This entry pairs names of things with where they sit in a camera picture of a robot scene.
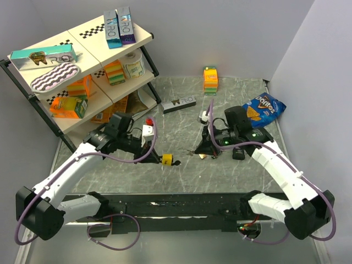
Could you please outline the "purple toothpaste box standing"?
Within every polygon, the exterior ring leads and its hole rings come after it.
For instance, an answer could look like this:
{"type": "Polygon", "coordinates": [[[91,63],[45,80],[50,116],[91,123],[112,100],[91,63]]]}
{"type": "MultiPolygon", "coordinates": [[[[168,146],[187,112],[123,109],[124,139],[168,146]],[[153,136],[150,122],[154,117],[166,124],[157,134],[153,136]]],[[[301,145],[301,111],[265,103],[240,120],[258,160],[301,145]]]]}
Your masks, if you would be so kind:
{"type": "Polygon", "coordinates": [[[131,13],[129,7],[120,7],[117,9],[119,34],[122,44],[132,44],[136,42],[131,13]]]}

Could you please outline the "toilet paper roll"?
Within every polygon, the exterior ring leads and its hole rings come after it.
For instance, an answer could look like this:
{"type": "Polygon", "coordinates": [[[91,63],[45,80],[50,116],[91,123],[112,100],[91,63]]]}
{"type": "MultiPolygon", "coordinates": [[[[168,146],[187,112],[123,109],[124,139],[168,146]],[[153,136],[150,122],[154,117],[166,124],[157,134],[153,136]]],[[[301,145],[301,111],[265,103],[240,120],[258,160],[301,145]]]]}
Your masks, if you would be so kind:
{"type": "Polygon", "coordinates": [[[137,79],[145,75],[144,61],[139,49],[122,56],[119,61],[127,79],[137,79]]]}

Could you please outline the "yellow padlock black key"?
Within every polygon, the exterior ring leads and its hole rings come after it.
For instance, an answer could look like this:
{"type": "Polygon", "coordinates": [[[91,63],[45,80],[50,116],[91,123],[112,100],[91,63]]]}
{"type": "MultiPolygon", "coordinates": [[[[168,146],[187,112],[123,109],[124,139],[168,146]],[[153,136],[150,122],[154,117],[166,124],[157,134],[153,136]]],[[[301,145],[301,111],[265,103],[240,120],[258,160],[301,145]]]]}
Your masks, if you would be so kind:
{"type": "Polygon", "coordinates": [[[173,166],[178,166],[178,165],[180,165],[180,164],[181,164],[181,162],[180,162],[179,160],[177,160],[177,161],[175,161],[175,162],[172,163],[173,166]]]}

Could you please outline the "teal toothpaste box lying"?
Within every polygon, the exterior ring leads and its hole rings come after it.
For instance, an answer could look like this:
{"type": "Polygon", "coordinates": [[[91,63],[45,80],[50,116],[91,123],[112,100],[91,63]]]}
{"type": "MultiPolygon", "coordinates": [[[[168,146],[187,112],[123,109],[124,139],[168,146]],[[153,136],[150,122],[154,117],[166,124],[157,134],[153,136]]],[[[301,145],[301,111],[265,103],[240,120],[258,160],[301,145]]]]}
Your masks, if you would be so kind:
{"type": "Polygon", "coordinates": [[[13,51],[10,61],[18,70],[40,69],[77,61],[72,44],[13,51]]]}

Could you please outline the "brown pouch bottom shelf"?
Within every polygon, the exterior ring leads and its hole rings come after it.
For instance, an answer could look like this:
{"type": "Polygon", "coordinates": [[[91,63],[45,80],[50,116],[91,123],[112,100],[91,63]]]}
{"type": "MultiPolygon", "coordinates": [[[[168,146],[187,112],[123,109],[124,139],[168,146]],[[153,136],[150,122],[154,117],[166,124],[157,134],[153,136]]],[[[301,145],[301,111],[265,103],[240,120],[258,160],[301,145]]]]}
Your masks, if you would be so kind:
{"type": "Polygon", "coordinates": [[[138,90],[129,94],[126,113],[131,115],[134,120],[138,119],[140,115],[145,114],[148,109],[147,105],[142,102],[138,90]]]}

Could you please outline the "orange green snack box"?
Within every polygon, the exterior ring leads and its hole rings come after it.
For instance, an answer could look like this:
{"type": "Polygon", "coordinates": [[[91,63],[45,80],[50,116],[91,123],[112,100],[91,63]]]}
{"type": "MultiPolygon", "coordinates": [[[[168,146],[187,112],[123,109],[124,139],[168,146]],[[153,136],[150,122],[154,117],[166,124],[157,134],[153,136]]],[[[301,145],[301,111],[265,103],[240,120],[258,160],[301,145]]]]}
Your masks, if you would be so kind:
{"type": "Polygon", "coordinates": [[[82,119],[87,109],[87,97],[57,97],[49,111],[55,118],[82,119]]]}

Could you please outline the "orange box bottom shelf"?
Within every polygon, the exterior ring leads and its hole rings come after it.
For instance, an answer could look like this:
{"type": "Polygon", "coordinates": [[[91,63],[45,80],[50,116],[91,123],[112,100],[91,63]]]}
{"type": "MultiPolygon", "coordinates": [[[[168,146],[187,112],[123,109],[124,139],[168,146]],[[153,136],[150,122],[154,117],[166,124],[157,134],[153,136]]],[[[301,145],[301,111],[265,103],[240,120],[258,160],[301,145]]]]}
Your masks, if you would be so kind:
{"type": "Polygon", "coordinates": [[[118,102],[113,103],[108,108],[104,109],[102,112],[96,114],[93,118],[91,118],[91,122],[93,123],[108,123],[113,113],[115,112],[126,112],[127,104],[128,104],[128,95],[123,97],[118,102]]]}

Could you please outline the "blue Doritos chip bag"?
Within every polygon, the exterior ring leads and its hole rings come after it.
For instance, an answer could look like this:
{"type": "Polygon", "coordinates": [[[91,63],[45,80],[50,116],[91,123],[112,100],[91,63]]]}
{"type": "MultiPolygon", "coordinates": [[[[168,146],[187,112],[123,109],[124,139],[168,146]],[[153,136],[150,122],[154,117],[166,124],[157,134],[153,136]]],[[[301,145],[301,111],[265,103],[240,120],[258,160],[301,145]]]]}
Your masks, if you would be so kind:
{"type": "Polygon", "coordinates": [[[242,105],[253,128],[263,128],[275,121],[286,105],[264,92],[242,105]]]}

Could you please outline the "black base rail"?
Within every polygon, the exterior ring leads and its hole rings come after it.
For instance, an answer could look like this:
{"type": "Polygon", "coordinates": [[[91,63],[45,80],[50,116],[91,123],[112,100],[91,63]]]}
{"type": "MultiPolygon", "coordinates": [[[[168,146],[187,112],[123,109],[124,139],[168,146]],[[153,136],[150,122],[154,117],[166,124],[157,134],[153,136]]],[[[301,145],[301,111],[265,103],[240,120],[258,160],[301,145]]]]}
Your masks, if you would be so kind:
{"type": "Polygon", "coordinates": [[[236,232],[238,223],[265,220],[241,204],[243,193],[104,194],[108,199],[106,222],[113,234],[135,230],[128,216],[136,218],[142,232],[220,230],[236,232]]]}

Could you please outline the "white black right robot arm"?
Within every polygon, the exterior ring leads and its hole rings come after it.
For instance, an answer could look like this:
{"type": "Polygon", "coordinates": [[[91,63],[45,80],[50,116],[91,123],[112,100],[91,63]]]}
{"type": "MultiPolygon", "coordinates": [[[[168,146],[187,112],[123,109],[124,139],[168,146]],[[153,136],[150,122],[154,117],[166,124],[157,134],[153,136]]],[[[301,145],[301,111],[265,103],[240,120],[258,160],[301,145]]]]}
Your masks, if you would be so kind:
{"type": "Polygon", "coordinates": [[[224,129],[215,127],[212,110],[210,105],[199,114],[203,131],[195,153],[213,157],[224,150],[239,151],[242,155],[247,153],[267,171],[286,196],[281,200],[258,190],[251,191],[240,200],[241,215],[246,219],[266,216],[280,221],[300,240],[313,238],[315,231],[331,223],[331,233],[315,239],[332,239],[337,230],[333,194],[329,190],[321,191],[307,180],[265,128],[253,128],[243,107],[230,107],[224,111],[224,129]]]}

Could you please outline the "pink grey striped sponge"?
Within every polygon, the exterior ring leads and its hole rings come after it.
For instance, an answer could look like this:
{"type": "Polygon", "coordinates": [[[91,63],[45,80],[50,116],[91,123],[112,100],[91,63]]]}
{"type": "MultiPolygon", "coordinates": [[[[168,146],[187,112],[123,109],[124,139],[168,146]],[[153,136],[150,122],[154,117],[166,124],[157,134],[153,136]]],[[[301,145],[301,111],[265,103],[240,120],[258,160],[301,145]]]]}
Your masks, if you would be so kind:
{"type": "Polygon", "coordinates": [[[80,68],[77,65],[71,62],[61,63],[49,72],[35,78],[30,84],[31,91],[39,94],[50,92],[79,73],[80,68]]]}

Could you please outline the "silver toothpaste box on table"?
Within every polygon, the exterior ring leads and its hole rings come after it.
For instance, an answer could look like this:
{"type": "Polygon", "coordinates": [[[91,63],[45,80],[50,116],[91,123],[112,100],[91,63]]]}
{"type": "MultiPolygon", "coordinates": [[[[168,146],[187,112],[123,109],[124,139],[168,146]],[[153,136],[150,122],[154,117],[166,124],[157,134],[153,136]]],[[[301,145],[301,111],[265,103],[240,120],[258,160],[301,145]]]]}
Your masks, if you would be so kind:
{"type": "Polygon", "coordinates": [[[162,103],[163,114],[175,112],[196,105],[195,96],[188,96],[162,103]]]}

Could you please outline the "sponge pack on table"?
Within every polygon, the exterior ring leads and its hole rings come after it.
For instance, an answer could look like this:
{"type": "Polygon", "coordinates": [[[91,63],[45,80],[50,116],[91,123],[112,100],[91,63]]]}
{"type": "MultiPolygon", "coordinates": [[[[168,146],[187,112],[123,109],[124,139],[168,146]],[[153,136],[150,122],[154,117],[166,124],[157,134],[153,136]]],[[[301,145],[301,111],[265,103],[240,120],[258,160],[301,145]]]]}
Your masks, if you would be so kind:
{"type": "Polygon", "coordinates": [[[218,74],[215,67],[203,69],[203,92],[205,95],[216,95],[218,90],[218,74]]]}

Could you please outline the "blue toothpaste box standing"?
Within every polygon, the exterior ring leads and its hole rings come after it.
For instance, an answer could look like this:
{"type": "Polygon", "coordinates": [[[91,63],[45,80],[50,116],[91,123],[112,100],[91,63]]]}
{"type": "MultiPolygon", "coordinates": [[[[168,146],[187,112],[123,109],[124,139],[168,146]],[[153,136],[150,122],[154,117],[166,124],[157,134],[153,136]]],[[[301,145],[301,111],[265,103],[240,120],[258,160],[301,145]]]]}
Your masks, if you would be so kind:
{"type": "Polygon", "coordinates": [[[117,13],[115,10],[103,12],[105,38],[109,49],[122,47],[119,34],[117,13]]]}

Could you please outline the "orange sponge pack left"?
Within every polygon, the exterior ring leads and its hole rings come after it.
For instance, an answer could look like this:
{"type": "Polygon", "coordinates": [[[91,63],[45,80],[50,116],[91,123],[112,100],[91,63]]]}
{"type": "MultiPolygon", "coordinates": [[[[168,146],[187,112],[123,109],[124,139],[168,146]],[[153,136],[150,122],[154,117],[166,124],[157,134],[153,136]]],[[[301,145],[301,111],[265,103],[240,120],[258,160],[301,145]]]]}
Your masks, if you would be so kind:
{"type": "Polygon", "coordinates": [[[87,75],[82,79],[67,86],[68,95],[71,97],[86,96],[90,97],[92,87],[92,77],[87,75]]]}

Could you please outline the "sponge pack middle shelf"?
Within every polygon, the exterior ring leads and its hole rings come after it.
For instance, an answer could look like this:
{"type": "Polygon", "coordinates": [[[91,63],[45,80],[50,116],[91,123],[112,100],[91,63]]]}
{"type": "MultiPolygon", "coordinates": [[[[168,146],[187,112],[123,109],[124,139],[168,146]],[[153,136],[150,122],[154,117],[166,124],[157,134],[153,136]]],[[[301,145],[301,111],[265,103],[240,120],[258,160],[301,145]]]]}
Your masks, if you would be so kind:
{"type": "Polygon", "coordinates": [[[119,60],[115,60],[103,68],[110,85],[117,85],[125,82],[123,68],[119,60]]]}

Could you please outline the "beige black shelf rack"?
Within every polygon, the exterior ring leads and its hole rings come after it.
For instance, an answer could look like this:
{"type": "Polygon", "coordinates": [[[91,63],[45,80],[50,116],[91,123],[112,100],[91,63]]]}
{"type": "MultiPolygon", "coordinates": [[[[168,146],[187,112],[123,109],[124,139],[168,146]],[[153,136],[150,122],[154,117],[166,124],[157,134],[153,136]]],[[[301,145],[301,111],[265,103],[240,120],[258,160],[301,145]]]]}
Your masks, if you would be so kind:
{"type": "Polygon", "coordinates": [[[80,69],[78,74],[68,80],[66,84],[60,84],[49,93],[26,91],[9,70],[8,67],[12,64],[10,59],[1,60],[1,69],[9,76],[55,136],[60,138],[68,149],[75,151],[84,138],[84,133],[96,127],[95,124],[90,123],[90,119],[135,90],[141,90],[144,85],[149,87],[153,94],[152,97],[145,92],[141,93],[141,97],[146,100],[148,109],[152,109],[161,103],[161,99],[151,82],[159,73],[145,48],[145,45],[153,40],[154,35],[137,24],[134,24],[133,28],[137,42],[116,49],[109,49],[107,46],[103,16],[32,45],[32,48],[53,45],[58,47],[73,46],[74,51],[77,53],[78,58],[75,64],[80,69]],[[128,79],[122,84],[111,86],[106,79],[103,68],[132,51],[141,51],[151,70],[147,70],[138,79],[128,79]],[[82,119],[53,117],[49,112],[49,108],[54,99],[56,97],[66,97],[66,85],[78,81],[87,75],[92,76],[92,96],[88,102],[84,117],[82,119]]]}

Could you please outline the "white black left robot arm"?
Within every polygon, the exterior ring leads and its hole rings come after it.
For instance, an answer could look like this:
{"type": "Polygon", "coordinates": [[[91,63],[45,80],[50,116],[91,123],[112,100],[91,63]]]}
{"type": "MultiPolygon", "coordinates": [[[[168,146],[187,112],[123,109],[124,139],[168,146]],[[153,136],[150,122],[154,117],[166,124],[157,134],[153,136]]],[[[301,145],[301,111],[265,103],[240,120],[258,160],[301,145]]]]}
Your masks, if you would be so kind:
{"type": "Polygon", "coordinates": [[[75,152],[50,176],[33,188],[22,187],[15,196],[16,220],[19,229],[25,226],[36,237],[48,240],[69,222],[92,217],[96,221],[107,218],[109,200],[97,192],[64,202],[73,186],[94,165],[112,153],[122,150],[134,155],[130,163],[160,163],[154,146],[157,127],[153,118],[143,125],[140,137],[130,134],[131,115],[117,112],[108,123],[89,132],[75,152]]]}

